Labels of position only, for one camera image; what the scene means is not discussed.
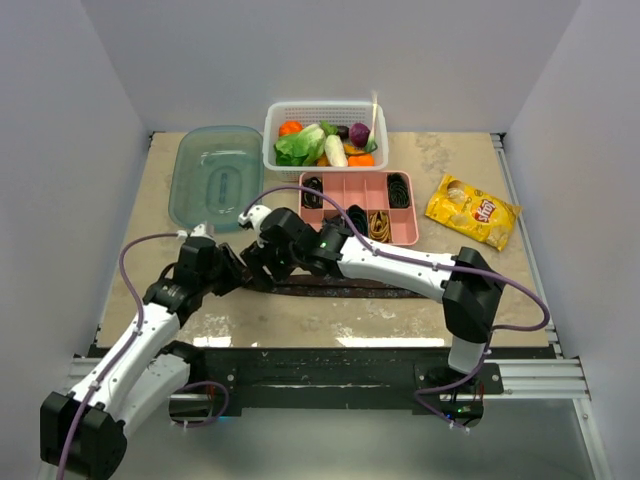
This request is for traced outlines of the dark patterned necktie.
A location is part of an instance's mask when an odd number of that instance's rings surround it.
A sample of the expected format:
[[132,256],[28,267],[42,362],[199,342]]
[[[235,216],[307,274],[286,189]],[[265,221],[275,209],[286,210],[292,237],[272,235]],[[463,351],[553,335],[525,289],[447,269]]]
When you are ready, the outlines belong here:
[[320,278],[302,274],[292,275],[283,281],[274,281],[269,288],[261,287],[251,280],[244,288],[275,295],[313,298],[423,298],[423,295],[413,291],[373,280]]

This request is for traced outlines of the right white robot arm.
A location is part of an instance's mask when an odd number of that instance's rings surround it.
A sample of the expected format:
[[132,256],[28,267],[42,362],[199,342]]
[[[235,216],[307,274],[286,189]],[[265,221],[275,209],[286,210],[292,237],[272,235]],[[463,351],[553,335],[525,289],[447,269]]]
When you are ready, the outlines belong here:
[[318,278],[379,282],[440,303],[452,335],[448,386],[466,393],[480,382],[477,364],[489,344],[505,282],[477,251],[428,254],[364,238],[341,225],[315,230],[285,207],[254,206],[239,215],[238,223],[256,234],[242,258],[263,288],[302,269]]

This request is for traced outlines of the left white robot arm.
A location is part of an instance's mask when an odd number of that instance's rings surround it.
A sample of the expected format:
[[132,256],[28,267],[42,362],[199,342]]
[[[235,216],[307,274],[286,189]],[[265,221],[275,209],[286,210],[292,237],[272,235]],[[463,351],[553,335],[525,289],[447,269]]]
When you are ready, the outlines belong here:
[[227,410],[231,395],[209,379],[202,349],[174,335],[208,294],[225,295],[244,282],[245,267],[226,244],[193,233],[145,295],[137,313],[102,360],[68,393],[53,392],[40,409],[40,456],[88,479],[108,479],[122,462],[130,438],[172,394],[204,391],[207,426]]

